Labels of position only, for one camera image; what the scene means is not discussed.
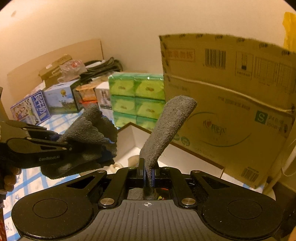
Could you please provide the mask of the person's hand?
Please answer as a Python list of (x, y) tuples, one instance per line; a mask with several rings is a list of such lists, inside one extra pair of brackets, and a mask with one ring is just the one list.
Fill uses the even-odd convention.
[(18, 175), (22, 169), (14, 166), (1, 168), (1, 191), (11, 192), (14, 189)]

